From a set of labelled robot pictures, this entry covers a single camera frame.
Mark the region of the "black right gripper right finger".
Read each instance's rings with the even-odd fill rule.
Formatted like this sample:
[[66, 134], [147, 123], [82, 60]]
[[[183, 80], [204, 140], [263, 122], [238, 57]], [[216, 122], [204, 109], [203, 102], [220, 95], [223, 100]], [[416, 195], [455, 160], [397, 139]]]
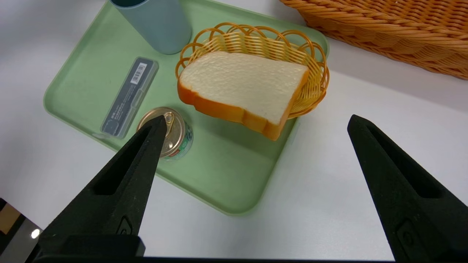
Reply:
[[397, 262], [466, 262], [468, 208], [374, 123], [348, 135]]

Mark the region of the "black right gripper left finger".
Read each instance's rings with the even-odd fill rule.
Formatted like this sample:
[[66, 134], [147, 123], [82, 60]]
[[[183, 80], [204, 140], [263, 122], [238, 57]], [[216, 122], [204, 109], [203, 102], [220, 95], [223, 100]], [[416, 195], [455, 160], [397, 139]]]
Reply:
[[139, 229], [167, 126], [148, 121], [39, 237], [45, 256], [142, 256]]

